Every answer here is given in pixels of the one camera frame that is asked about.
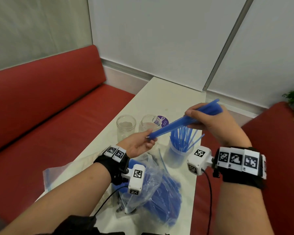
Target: purple label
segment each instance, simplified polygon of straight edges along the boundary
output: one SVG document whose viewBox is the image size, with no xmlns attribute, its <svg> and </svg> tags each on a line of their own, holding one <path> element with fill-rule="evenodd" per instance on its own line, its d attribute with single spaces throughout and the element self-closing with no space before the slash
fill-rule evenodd
<svg viewBox="0 0 294 235">
<path fill-rule="evenodd" d="M 161 115 L 158 115 L 159 119 L 161 120 L 161 128 L 163 128 L 164 126 L 168 125 L 169 124 L 169 121 L 167 118 L 161 116 Z"/>
</svg>

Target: bundle of blue straws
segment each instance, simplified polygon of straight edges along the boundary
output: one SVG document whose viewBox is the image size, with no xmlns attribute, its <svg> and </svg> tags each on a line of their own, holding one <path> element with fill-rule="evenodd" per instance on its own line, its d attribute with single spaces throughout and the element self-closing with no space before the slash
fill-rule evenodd
<svg viewBox="0 0 294 235">
<path fill-rule="evenodd" d="M 197 131 L 198 130 L 193 130 L 185 126 L 171 131 L 170 140 L 172 145 L 175 147 L 176 150 L 186 153 L 205 135 L 203 134 L 202 136 L 200 136 L 199 139 L 192 143 Z"/>
</svg>

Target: table surface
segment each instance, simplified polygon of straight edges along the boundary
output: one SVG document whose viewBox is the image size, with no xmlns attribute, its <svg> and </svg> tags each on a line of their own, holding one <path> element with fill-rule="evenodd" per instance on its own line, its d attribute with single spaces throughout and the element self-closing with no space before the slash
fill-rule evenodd
<svg viewBox="0 0 294 235">
<path fill-rule="evenodd" d="M 183 116 L 188 107 L 200 102 L 205 102 L 205 98 L 205 92 L 196 91 L 153 77 L 75 160 L 101 151 L 111 144 L 116 144 L 116 120 L 120 115 L 132 115 L 137 121 L 136 132 L 138 132 L 138 125 L 143 116 L 148 114 L 161 115 L 166 117 L 169 122 L 173 122 Z M 201 131 L 197 132 L 196 138 L 199 136 L 201 136 Z M 165 148 L 168 144 L 169 134 L 162 135 L 158 138 L 157 148 L 160 148 L 162 155 L 165 153 Z M 171 235 L 190 234 L 196 175 L 188 172 L 186 162 L 184 162 L 180 168 L 173 169 L 167 166 L 167 169 L 170 175 L 180 181 L 182 185 L 180 215 L 173 227 L 169 229 L 167 226 L 162 226 L 153 220 L 146 220 L 146 216 L 143 215 L 141 211 L 133 215 L 117 215 L 115 212 L 117 208 L 112 207 L 111 203 L 107 203 L 97 215 L 96 226 L 99 231 L 102 233 L 123 231 L 126 235 L 140 235 L 143 232 L 159 234 L 169 233 Z M 64 177 L 65 173 L 61 174 L 58 179 L 65 180 Z M 107 189 L 106 195 L 110 193 L 111 187 Z"/>
</svg>

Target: left hand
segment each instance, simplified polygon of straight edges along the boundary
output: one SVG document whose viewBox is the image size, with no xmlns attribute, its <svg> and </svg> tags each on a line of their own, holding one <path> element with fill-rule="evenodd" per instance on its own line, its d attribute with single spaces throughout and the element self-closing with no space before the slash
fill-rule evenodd
<svg viewBox="0 0 294 235">
<path fill-rule="evenodd" d="M 141 133 L 134 133 L 119 142 L 117 146 L 125 149 L 129 158 L 136 158 L 152 149 L 152 147 L 155 145 L 157 138 L 154 140 L 149 140 L 149 138 L 146 138 L 151 133 L 152 129 Z"/>
</svg>

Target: plastic cup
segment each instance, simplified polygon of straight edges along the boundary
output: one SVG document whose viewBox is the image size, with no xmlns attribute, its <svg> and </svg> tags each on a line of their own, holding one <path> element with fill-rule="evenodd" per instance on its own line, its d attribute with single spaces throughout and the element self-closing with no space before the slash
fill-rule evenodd
<svg viewBox="0 0 294 235">
<path fill-rule="evenodd" d="M 138 127 L 138 132 L 144 132 L 148 129 L 152 129 L 153 132 L 161 128 L 161 120 L 155 115 L 145 115 Z"/>
<path fill-rule="evenodd" d="M 131 115 L 121 115 L 117 119 L 118 142 L 135 133 L 136 119 Z"/>
<path fill-rule="evenodd" d="M 187 158 L 187 156 L 193 151 L 194 146 L 189 149 L 186 153 L 183 153 L 179 150 L 177 150 L 171 143 L 171 140 L 169 141 L 169 145 L 165 151 L 165 155 L 163 160 L 165 161 L 165 164 L 168 165 L 171 168 L 179 168 L 182 166 L 183 162 Z"/>
</svg>

